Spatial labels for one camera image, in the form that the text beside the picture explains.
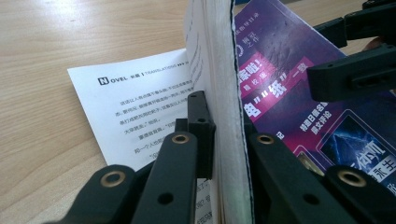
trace purple book cover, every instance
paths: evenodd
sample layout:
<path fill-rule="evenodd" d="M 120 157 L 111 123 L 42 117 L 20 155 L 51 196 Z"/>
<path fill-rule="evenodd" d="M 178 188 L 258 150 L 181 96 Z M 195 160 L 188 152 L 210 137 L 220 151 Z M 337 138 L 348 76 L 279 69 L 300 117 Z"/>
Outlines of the purple book cover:
<path fill-rule="evenodd" d="M 396 96 L 337 103 L 310 97 L 306 68 L 345 55 L 277 0 L 252 0 L 235 17 L 245 111 L 310 169 L 359 168 L 396 195 Z"/>

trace open book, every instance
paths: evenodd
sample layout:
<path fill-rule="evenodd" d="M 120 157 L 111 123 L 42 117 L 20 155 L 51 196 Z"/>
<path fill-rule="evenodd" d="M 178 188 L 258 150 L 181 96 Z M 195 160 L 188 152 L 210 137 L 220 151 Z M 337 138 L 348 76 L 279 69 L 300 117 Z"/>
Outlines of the open book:
<path fill-rule="evenodd" d="M 155 160 L 175 120 L 187 116 L 187 95 L 205 91 L 217 130 L 213 179 L 198 182 L 197 223 L 254 221 L 244 110 L 318 173 L 364 165 L 376 177 L 383 161 L 396 164 L 396 97 L 312 101 L 306 68 L 344 54 L 277 0 L 251 0 L 236 17 L 232 0 L 190 0 L 184 29 L 186 49 L 68 71 L 106 162 L 136 170 Z M 373 111 L 381 119 L 370 118 Z M 366 138 L 361 150 L 344 153 L 350 129 Z M 396 173 L 383 171 L 378 181 L 396 193 Z"/>

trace round hole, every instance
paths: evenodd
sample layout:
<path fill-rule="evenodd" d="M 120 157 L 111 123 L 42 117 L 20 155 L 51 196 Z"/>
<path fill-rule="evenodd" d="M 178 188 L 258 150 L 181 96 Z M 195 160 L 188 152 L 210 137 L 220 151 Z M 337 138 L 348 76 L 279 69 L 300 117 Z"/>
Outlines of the round hole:
<path fill-rule="evenodd" d="M 354 187 L 364 187 L 367 185 L 366 180 L 361 177 L 360 175 L 347 171 L 347 170 L 342 170 L 338 172 L 338 178 L 340 178 L 344 183 L 354 186 Z"/>
<path fill-rule="evenodd" d="M 272 138 L 271 136 L 268 135 L 260 135 L 257 137 L 257 140 L 262 143 L 262 144 L 266 144 L 266 145 L 270 145 L 274 143 L 274 138 Z"/>
<path fill-rule="evenodd" d="M 125 179 L 125 173 L 122 171 L 111 171 L 103 175 L 100 183 L 105 188 L 113 188 L 122 183 Z"/>
<path fill-rule="evenodd" d="M 167 205 L 173 201 L 173 195 L 171 193 L 163 193 L 158 197 L 158 202 L 163 205 Z"/>
<path fill-rule="evenodd" d="M 320 203 L 320 200 L 318 199 L 318 197 L 313 194 L 305 194 L 305 195 L 303 195 L 303 198 L 307 203 L 310 203 L 313 205 L 317 205 Z"/>
<path fill-rule="evenodd" d="M 184 134 L 179 134 L 176 135 L 172 138 L 172 141 L 176 144 L 185 144 L 189 141 L 189 137 L 187 135 Z"/>

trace wood grain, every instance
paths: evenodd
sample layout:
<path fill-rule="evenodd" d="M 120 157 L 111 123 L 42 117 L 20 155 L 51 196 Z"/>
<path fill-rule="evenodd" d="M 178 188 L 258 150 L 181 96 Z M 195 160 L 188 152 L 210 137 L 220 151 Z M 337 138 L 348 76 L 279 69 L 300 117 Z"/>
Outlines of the wood grain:
<path fill-rule="evenodd" d="M 303 0 L 289 6 L 318 24 L 359 10 L 360 3 Z M 106 165 L 67 68 L 184 48 L 186 5 L 0 1 L 0 223 L 62 218 L 88 178 Z"/>

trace black clamp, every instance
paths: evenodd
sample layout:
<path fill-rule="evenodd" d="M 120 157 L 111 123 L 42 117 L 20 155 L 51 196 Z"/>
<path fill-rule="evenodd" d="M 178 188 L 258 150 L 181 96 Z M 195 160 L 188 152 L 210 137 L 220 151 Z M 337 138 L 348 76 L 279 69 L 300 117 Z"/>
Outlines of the black clamp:
<path fill-rule="evenodd" d="M 308 171 L 275 136 L 249 137 L 257 224 L 394 223 L 396 198 L 358 169 L 336 165 Z"/>
<path fill-rule="evenodd" d="M 190 94 L 188 117 L 177 119 L 156 161 L 137 172 L 122 165 L 97 171 L 66 216 L 51 223 L 192 224 L 196 180 L 212 176 L 215 130 L 204 92 Z"/>
<path fill-rule="evenodd" d="M 334 102 L 396 89 L 396 1 L 374 0 L 363 10 L 314 28 L 338 48 L 347 40 L 381 36 L 384 45 L 307 69 L 312 98 Z"/>

